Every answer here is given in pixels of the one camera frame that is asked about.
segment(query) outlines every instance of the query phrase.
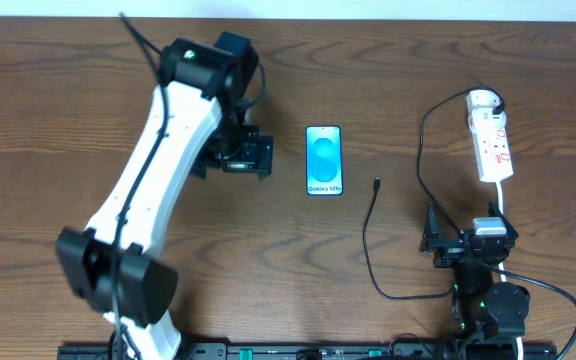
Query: smartphone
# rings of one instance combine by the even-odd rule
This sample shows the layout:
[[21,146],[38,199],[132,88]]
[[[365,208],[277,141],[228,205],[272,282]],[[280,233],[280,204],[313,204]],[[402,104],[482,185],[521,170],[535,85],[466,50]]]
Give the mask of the smartphone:
[[339,126],[306,128],[306,177],[308,195],[341,195],[344,192]]

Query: white background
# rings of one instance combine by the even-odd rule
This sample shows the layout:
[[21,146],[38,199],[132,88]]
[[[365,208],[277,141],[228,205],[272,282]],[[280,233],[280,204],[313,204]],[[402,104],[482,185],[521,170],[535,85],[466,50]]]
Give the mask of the white background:
[[0,0],[3,16],[576,21],[576,0]]

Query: power strip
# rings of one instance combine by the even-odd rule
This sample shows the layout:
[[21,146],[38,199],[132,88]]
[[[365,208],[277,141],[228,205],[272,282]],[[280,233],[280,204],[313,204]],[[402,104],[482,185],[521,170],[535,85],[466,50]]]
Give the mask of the power strip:
[[466,96],[468,126],[475,145],[479,180],[498,182],[513,174],[506,134],[506,113],[493,114],[499,97],[489,90],[474,90]]

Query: wooden tabletop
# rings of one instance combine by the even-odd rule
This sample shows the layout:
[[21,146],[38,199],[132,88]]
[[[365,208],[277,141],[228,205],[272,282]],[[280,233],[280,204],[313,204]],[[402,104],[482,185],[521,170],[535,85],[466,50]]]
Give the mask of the wooden tabletop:
[[[175,325],[233,342],[385,342],[459,331],[449,270],[418,253],[428,199],[415,177],[419,122],[440,100],[486,84],[507,103],[515,175],[503,183],[520,234],[511,271],[576,296],[576,24],[135,19],[158,46],[250,37],[268,95],[253,122],[275,138],[273,174],[210,171],[187,181],[164,259],[180,274]],[[139,138],[154,80],[117,19],[0,18],[0,357],[51,359],[66,341],[103,342],[112,327],[71,293],[55,256],[62,227],[83,228]],[[249,94],[259,90],[255,77]],[[467,227],[496,199],[478,181],[465,100],[429,119],[423,176]],[[306,195],[304,128],[343,133],[343,196]],[[575,311],[531,295],[527,340],[561,348]],[[569,358],[576,358],[576,345]]]

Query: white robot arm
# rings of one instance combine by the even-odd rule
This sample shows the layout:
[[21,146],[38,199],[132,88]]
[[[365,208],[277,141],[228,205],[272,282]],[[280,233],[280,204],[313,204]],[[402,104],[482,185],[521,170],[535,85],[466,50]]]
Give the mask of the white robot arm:
[[[59,236],[57,254],[73,292],[111,323],[118,318],[114,305],[130,356],[170,360],[181,344],[168,312],[177,274],[157,259],[188,175],[205,177],[206,167],[270,175],[272,138],[243,124],[254,102],[242,101],[242,95],[257,65],[249,40],[230,33],[222,34],[215,47],[182,39],[166,47],[158,70],[165,83],[153,93],[148,121],[119,181],[83,233],[64,229]],[[163,94],[168,122],[155,147],[164,128]],[[125,221],[118,226],[126,203]]]

